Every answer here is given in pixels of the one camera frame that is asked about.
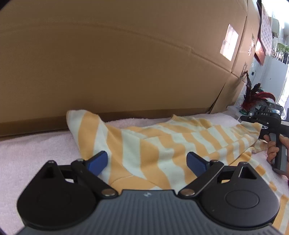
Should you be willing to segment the person's right hand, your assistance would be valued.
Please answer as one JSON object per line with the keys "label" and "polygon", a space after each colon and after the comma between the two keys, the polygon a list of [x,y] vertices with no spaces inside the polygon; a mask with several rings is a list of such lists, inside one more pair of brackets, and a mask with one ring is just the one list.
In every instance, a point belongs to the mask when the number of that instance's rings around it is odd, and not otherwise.
{"label": "person's right hand", "polygon": [[[289,148],[289,139],[283,135],[279,136],[280,142],[285,145],[285,147]],[[264,140],[268,143],[268,150],[267,150],[267,162],[272,164],[273,160],[277,156],[279,152],[279,148],[276,146],[276,142],[271,141],[269,135],[264,135]]]}

